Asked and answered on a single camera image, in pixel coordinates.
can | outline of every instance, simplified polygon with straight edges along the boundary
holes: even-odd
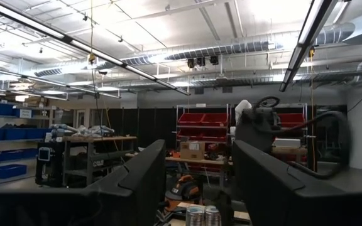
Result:
[[[215,206],[205,208],[205,226],[221,226],[221,215]]]
[[[188,207],[186,226],[204,226],[205,210],[201,207]]]

black hose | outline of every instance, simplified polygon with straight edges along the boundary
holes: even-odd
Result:
[[[277,97],[265,97],[265,98],[261,99],[259,102],[257,102],[253,106],[253,114],[257,115],[256,109],[259,108],[260,103],[262,101],[264,101],[266,99],[270,99],[270,98],[278,100]],[[312,125],[315,121],[319,121],[325,117],[335,117],[337,119],[337,121],[339,122],[340,128],[342,128],[341,130],[343,131],[343,141],[344,142],[342,143],[342,146],[341,146],[340,162],[338,162],[337,166],[334,167],[330,172],[328,172],[326,174],[320,174],[320,173],[316,173],[316,172],[312,171],[311,169],[308,169],[307,167],[302,166],[301,164],[298,164],[296,162],[288,162],[289,165],[293,166],[294,168],[297,168],[298,170],[300,170],[304,173],[307,173],[308,175],[311,175],[318,179],[325,180],[325,179],[329,179],[329,178],[332,178],[333,176],[337,175],[341,170],[343,170],[349,164],[350,153],[351,153],[351,130],[350,130],[350,126],[347,122],[347,118],[344,114],[342,114],[341,112],[336,112],[336,111],[325,112],[322,115],[317,116],[312,120],[304,122],[303,124],[294,126],[290,129],[278,130],[278,131],[260,129],[260,127],[255,124],[255,121],[252,121],[252,122],[253,122],[254,128],[259,132],[272,134],[272,135],[280,135],[280,134],[284,134],[286,132],[290,132],[290,131],[294,131],[297,129],[307,127],[308,125]]]

silver duct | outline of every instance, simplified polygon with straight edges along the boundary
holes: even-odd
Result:
[[[336,69],[325,66],[315,66],[314,76],[315,82],[333,82],[333,81],[350,81],[352,77],[362,76],[362,68],[356,71],[356,65],[347,65],[345,67],[336,67]],[[167,82],[186,82],[191,87],[198,86],[215,86],[215,85],[248,85],[255,83],[269,83],[269,82],[281,82],[283,80],[285,71],[283,69],[277,70],[260,70],[252,71],[247,70],[245,72],[226,72],[226,79],[220,79],[219,72],[217,73],[205,73],[201,72],[200,75],[193,75],[190,77],[182,78],[169,78]],[[310,80],[312,74],[307,68],[301,68],[295,78],[297,80]],[[121,89],[154,89],[159,88],[155,82],[147,80],[130,80],[123,82],[114,82],[118,88]]]
[[[325,26],[315,40],[316,45],[340,43],[354,32],[352,23]],[[236,53],[251,53],[268,50],[284,50],[293,48],[300,31],[288,31],[247,38],[238,38],[229,42],[215,42],[210,45],[187,45],[141,52],[138,56],[121,59],[128,65],[145,65],[169,60],[211,57]],[[61,63],[35,65],[31,70],[36,76],[75,73],[87,68],[87,60],[70,60]],[[115,65],[104,60],[97,63],[97,69],[113,68]]]

red bin rack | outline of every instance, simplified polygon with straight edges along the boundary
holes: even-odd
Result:
[[[207,113],[202,119],[202,126],[227,126],[227,114]]]
[[[181,137],[189,137],[192,141],[201,141],[203,132],[198,129],[181,129],[177,134],[177,139]]]
[[[184,113],[178,120],[180,126],[200,126],[205,114],[202,113]]]
[[[227,134],[224,129],[206,129],[202,138],[204,141],[226,142]]]
[[[302,114],[277,114],[277,116],[280,117],[280,125],[282,127],[291,128],[300,125],[305,121]]]

workbench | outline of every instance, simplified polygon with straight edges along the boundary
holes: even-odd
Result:
[[[93,183],[93,172],[100,170],[108,170],[113,166],[94,166],[96,161],[101,160],[109,160],[116,159],[125,156],[126,153],[134,152],[134,142],[137,140],[137,137],[134,136],[117,136],[117,137],[82,137],[82,136],[65,136],[62,137],[62,141],[65,142],[65,152],[63,155],[63,173],[62,173],[62,181],[63,186],[67,186],[67,175],[77,175],[77,176],[85,176],[86,177],[86,185],[90,185]],[[102,142],[102,141],[121,141],[121,148],[118,150],[108,151],[107,153],[94,153],[94,143]],[[123,141],[133,141],[131,142],[130,150],[123,150]],[[69,156],[70,156],[70,143],[85,143],[87,146],[87,168],[86,169],[75,169],[69,170]]]

